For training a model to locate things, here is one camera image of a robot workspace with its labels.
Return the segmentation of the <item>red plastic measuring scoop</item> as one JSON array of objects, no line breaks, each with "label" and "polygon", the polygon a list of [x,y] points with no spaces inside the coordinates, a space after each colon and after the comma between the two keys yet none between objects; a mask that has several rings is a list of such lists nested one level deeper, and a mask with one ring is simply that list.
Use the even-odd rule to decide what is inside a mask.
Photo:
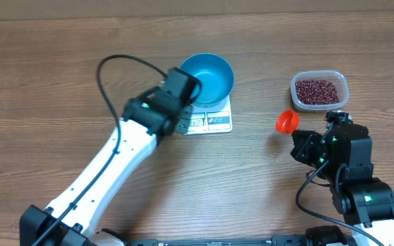
[{"label": "red plastic measuring scoop", "polygon": [[288,109],[279,115],[276,121],[275,129],[279,133],[292,134],[298,129],[299,123],[299,115],[292,109]]}]

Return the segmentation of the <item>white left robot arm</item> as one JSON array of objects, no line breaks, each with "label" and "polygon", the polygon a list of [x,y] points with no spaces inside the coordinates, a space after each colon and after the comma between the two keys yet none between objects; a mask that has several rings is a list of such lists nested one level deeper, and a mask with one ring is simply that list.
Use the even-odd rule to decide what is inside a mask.
[{"label": "white left robot arm", "polygon": [[184,133],[201,82],[172,68],[161,87],[125,105],[106,144],[78,178],[42,210],[31,205],[20,219],[21,245],[125,245],[110,230],[96,226],[118,190],[161,140]]}]

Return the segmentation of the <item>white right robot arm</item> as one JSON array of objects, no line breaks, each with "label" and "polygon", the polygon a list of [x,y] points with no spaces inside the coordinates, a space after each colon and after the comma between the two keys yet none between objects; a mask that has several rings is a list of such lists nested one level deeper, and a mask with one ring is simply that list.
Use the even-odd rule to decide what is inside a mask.
[{"label": "white right robot arm", "polygon": [[394,192],[373,175],[367,127],[331,124],[324,134],[296,130],[292,157],[328,182],[332,203],[357,245],[394,245]]}]

